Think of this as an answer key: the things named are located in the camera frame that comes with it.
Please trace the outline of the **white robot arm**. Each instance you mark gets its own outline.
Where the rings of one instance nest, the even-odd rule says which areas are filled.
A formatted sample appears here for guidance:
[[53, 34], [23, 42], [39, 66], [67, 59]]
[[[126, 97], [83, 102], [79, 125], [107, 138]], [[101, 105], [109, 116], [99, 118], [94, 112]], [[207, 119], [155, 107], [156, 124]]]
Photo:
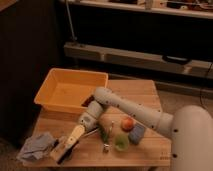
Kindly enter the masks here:
[[213, 118], [204, 108], [188, 105], [172, 115], [124, 99], [105, 87], [96, 88], [93, 97], [70, 135], [51, 151], [57, 163], [113, 106], [171, 140], [170, 171], [213, 171]]

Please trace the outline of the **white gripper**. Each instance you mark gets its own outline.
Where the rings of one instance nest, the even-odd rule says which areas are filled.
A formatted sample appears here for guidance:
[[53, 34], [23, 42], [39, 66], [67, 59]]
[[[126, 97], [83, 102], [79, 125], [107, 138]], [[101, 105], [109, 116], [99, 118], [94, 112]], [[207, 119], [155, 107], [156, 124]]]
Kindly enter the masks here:
[[69, 135], [67, 141], [58, 142], [50, 152], [50, 157], [58, 164], [61, 157], [70, 149], [86, 131], [91, 131], [97, 127], [97, 120], [84, 112], [78, 119], [77, 125]]

